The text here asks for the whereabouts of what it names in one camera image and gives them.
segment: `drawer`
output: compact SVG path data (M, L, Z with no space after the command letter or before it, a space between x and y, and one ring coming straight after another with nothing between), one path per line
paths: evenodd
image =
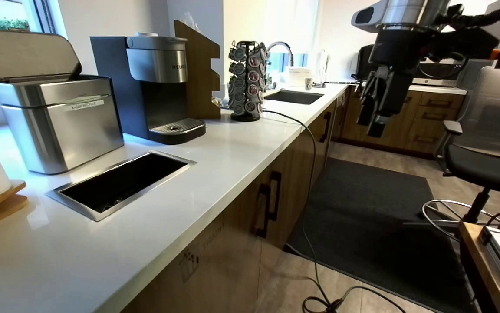
M416 112L416 122L442 122L457 119L459 110L419 106Z
M423 101L419 101L421 106L449 112L459 112L462 103L464 96L457 94L426 94Z
M417 153L435 153L438 145L445 134L443 122L431 120L431 122L419 122L416 124L414 131L407 136L407 150Z

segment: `espresso machine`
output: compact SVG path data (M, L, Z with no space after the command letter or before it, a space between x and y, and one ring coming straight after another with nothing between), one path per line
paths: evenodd
M98 73L110 77L124 133L178 145L206 134L188 117L186 39L91 37Z

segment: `cabinet door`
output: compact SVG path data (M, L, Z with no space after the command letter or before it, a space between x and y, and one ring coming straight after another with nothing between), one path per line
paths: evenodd
M355 93L355 89L350 91L350 98L346 103L346 117L344 126L341 131L341 140L351 141L351 143L365 143L370 146L381 146L381 148L400 148L403 146L407 134L410 131L410 115L414 115L414 103L417 103L417 98L421 94L409 93L405 98L405 103L402 106L402 112L398 115L393 115L383 133L381 138L369 136L367 126L358 126L358 117L362 112L360 94Z
M270 185L270 228L266 239L277 247L284 247L291 237L291 216L294 214L296 199L292 199L292 190L298 188L298 181L292 178L294 152L285 150L268 171Z
M348 87L344 94L337 100L337 119L336 119L334 138L332 138L334 141L343 141L341 134L343 134L350 96L351 96L351 91Z
M294 199L294 214L291 216L291 223L298 223L301 218L308 193L313 188L313 141L308 134L301 134L294 145L291 146L294 152L292 155L292 171L291 171L291 181L294 181L294 188L291 188L289 197Z
M263 242L254 185L214 220L124 312L254 312Z
M417 103L405 148L435 155L445 136L443 120L456 120L462 103L464 96L426 93Z
M313 183L318 181L324 171L325 159L329 155L331 143L334 140L334 127L337 124L337 106L339 106L339 101L334 101L310 127L317 138L317 159L315 159Z

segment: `kitchen counter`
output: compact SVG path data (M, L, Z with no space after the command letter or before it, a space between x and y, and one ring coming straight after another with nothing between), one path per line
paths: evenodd
M447 87L447 86L410 86L409 91L417 91L417 93L433 93L433 94L457 94L457 96L466 96L466 89L459 87Z
M344 93L332 86L315 105L265 101L311 124ZM60 176L32 174L13 134L0 127L0 162L27 181L27 209L0 221L0 312L119 312L197 239L301 133L294 120L263 113L258 122L207 122L207 134L167 146L126 136L126 146ZM159 152L195 162L114 216L94 223L54 202L49 192Z

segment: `wooden cabinet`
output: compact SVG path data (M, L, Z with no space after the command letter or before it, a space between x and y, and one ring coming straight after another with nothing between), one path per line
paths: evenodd
M303 133L124 312L254 312L294 232L334 134L339 101Z
M358 126L362 110L360 94L355 87L348 89L344 119L337 141L358 143L395 152L416 155L435 155L442 138L445 136L443 120L457 119L464 98L461 94L436 94L410 91L402 113L391 117L383 138L367 134L365 126Z
M258 183L214 220L124 312L252 312L259 296Z

